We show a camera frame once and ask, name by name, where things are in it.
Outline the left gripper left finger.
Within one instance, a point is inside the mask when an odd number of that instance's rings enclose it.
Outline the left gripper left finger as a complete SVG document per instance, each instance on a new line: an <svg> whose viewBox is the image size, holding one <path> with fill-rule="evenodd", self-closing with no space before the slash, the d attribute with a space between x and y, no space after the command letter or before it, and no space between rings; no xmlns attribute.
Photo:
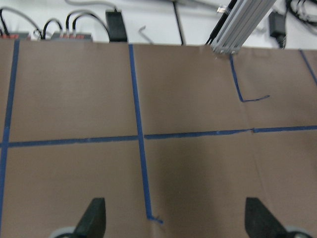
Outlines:
<svg viewBox="0 0 317 238"><path fill-rule="evenodd" d="M56 231L52 238L103 238L106 234L106 201L93 198L73 231Z"/></svg>

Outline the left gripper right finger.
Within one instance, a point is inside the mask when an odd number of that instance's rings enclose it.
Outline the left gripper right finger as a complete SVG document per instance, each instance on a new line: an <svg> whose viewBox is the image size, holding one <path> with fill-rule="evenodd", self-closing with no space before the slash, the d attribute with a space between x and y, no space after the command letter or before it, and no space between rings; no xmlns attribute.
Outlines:
<svg viewBox="0 0 317 238"><path fill-rule="evenodd" d="M246 198L244 227L250 238L312 238L307 232L287 230L256 197Z"/></svg>

